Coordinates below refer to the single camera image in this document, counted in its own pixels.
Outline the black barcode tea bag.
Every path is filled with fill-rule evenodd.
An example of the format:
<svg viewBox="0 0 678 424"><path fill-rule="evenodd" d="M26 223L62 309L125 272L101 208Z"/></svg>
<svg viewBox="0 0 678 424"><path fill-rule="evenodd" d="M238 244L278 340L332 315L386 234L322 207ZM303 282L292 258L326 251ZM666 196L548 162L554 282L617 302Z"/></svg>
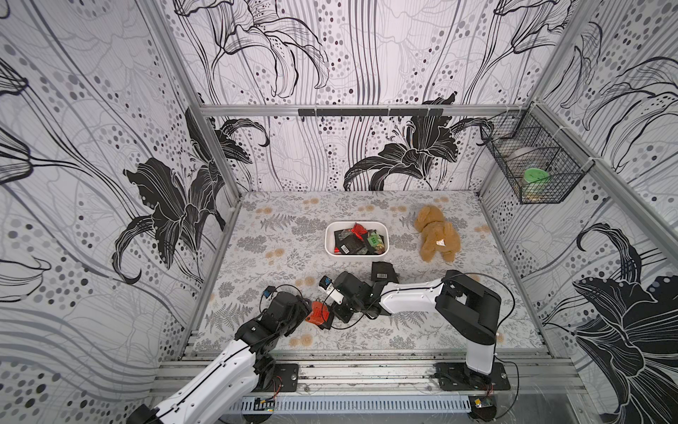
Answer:
<svg viewBox="0 0 678 424"><path fill-rule="evenodd" d="M364 255L367 254L365 242L356 237L351 230L340 230L334 232L335 248L334 253L340 255Z"/></svg>
<svg viewBox="0 0 678 424"><path fill-rule="evenodd" d="M371 268L371 280L375 283L399 283L397 272L392 263L387 261L373 261Z"/></svg>

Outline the red square tea bag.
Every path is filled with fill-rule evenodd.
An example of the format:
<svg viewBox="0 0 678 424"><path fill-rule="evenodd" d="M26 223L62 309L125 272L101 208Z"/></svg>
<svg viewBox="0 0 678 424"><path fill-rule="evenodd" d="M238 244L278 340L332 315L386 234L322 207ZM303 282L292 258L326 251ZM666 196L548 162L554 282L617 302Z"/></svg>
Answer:
<svg viewBox="0 0 678 424"><path fill-rule="evenodd" d="M365 238L365 236L369 234L369 231L367 231L367 229L363 225L358 223L353 225L353 227L351 228L351 232L361 240L363 240L363 238Z"/></svg>

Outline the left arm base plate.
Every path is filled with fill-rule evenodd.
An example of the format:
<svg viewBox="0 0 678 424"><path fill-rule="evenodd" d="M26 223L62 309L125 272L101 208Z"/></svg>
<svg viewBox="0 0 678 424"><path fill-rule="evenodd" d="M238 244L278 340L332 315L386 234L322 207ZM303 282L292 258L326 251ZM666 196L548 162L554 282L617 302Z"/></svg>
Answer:
<svg viewBox="0 0 678 424"><path fill-rule="evenodd" d="M254 392L289 393L298 388L299 365L297 363L277 363L260 375Z"/></svg>

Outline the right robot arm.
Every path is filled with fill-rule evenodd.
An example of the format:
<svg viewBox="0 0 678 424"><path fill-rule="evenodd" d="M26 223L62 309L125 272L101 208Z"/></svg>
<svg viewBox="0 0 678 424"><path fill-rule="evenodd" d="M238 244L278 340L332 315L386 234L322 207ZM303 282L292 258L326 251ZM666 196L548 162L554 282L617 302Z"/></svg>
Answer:
<svg viewBox="0 0 678 424"><path fill-rule="evenodd" d="M336 279L322 277L319 288L351 316L375 319L383 314L437 314L466 339L465 368L481 376L493 371L501 296L458 270L423 283L372 284L345 271Z"/></svg>

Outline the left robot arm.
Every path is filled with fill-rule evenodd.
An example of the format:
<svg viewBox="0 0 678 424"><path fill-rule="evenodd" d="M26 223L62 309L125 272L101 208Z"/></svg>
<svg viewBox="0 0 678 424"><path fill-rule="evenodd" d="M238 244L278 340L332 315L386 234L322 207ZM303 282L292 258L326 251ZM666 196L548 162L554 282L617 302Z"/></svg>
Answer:
<svg viewBox="0 0 678 424"><path fill-rule="evenodd" d="M274 293L269 306L244 323L203 371L155 407L138 406L128 423L213 423L257 388L277 390L271 351L312 313L311 300Z"/></svg>

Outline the red black tea bag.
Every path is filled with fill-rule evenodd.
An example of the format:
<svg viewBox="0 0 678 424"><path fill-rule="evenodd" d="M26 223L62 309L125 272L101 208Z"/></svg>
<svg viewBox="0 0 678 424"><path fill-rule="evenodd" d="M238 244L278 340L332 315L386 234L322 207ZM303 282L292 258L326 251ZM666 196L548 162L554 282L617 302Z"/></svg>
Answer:
<svg viewBox="0 0 678 424"><path fill-rule="evenodd" d="M330 330L334 321L334 314L326 304L320 301L313 301L312 312L305 318L305 321L317 326L321 330Z"/></svg>

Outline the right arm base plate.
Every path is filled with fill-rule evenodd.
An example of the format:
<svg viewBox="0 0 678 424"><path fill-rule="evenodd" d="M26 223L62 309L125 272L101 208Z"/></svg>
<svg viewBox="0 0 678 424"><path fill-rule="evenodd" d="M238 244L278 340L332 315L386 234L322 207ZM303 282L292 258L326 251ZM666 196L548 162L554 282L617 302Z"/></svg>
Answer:
<svg viewBox="0 0 678 424"><path fill-rule="evenodd" d="M444 391L476 390L490 393L511 389L505 367L499 362L494 362L487 376L472 371L462 362L439 362L434 364L434 379Z"/></svg>

